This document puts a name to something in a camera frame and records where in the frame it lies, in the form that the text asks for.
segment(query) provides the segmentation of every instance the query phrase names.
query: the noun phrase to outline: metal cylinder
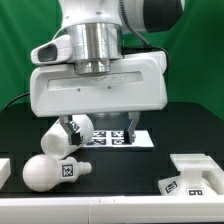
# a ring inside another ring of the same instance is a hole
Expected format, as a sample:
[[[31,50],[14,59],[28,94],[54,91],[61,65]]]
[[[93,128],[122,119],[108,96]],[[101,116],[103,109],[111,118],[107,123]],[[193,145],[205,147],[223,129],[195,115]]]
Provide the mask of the metal cylinder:
[[[121,58],[121,26],[108,23],[68,27],[76,74],[109,72],[109,60]]]

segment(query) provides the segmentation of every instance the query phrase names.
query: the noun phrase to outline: green wall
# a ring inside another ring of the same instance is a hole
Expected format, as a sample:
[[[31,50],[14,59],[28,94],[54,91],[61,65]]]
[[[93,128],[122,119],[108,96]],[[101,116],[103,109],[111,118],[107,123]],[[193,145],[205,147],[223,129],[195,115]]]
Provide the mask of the green wall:
[[[33,48],[60,27],[57,0],[0,0],[0,107],[29,91]],[[186,0],[183,17],[168,32],[145,34],[171,57],[170,102],[200,103],[224,120],[224,1]],[[125,36],[126,45],[140,45]]]

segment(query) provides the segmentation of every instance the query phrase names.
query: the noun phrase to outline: black cable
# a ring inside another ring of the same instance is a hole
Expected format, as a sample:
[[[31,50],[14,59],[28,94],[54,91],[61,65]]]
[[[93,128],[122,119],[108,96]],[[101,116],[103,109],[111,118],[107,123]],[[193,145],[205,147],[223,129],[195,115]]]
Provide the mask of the black cable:
[[[17,100],[19,100],[19,99],[21,99],[21,98],[23,98],[23,97],[26,97],[26,96],[30,96],[30,93],[24,93],[24,94],[22,94],[22,95],[19,95],[19,96],[15,97],[14,99],[10,100],[10,101],[3,107],[2,111],[7,110],[8,107],[9,107],[10,105],[12,105],[15,101],[17,101]]]
[[[141,42],[143,46],[151,46],[149,44],[149,42],[137,31],[135,31],[132,26],[130,25],[129,21],[128,21],[128,17],[126,14],[126,10],[125,10],[125,6],[124,6],[124,1],[123,0],[119,0],[119,6],[120,6],[120,11],[121,11],[121,15],[122,18],[124,20],[125,25],[127,26],[127,28],[130,30],[130,32],[132,34],[134,34]]]
[[[151,52],[153,50],[163,51],[166,55],[166,60],[167,60],[166,71],[167,71],[170,67],[170,57],[169,57],[168,52],[162,47],[152,46],[151,44],[149,44],[149,42],[140,33],[136,32],[132,28],[132,26],[130,25],[130,23],[128,21],[128,17],[127,17],[127,14],[126,14],[126,10],[125,10],[123,0],[119,0],[119,6],[120,6],[120,11],[121,11],[122,18],[124,20],[125,25],[127,26],[127,28],[130,30],[130,32],[132,34],[134,34],[138,39],[140,39],[140,41],[142,43],[142,47],[124,47],[122,49],[122,51],[123,51],[122,54],[126,55],[126,54],[136,54],[136,53],[144,53],[144,52],[146,53],[146,52]]]

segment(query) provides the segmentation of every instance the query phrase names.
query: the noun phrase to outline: black table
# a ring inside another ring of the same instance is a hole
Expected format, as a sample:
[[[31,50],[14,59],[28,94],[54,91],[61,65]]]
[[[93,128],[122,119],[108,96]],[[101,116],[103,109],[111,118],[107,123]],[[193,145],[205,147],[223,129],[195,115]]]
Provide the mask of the black table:
[[[127,114],[91,116],[96,130],[127,127]],[[1,198],[160,195],[158,180],[178,175],[171,153],[205,153],[224,168],[224,122],[198,104],[169,103],[162,111],[142,112],[137,129],[148,130],[154,148],[84,148],[71,156],[90,162],[93,171],[74,184],[35,193],[22,179],[24,164],[42,153],[40,140],[56,118],[37,118],[29,104],[0,114],[0,158],[10,158],[12,175]]]

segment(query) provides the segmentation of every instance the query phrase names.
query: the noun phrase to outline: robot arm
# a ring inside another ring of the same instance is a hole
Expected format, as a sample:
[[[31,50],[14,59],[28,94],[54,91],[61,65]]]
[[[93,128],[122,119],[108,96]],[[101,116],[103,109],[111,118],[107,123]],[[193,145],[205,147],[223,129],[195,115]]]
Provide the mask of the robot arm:
[[[160,30],[165,30],[179,18],[183,10],[180,0],[124,3],[130,5],[127,7],[130,12],[136,8],[136,13],[144,13],[143,17],[137,15],[136,24],[144,24],[146,29],[145,7],[164,10],[167,2],[173,6],[169,9],[177,12],[172,21],[163,22]],[[125,136],[127,143],[133,143],[139,111],[159,110],[167,103],[163,78],[166,55],[164,52],[122,55],[124,26],[118,0],[59,0],[59,3],[63,15],[61,30],[66,34],[31,53],[32,62],[41,65],[31,76],[32,110],[37,116],[59,116],[70,144],[74,135],[70,115],[130,112],[133,122]]]

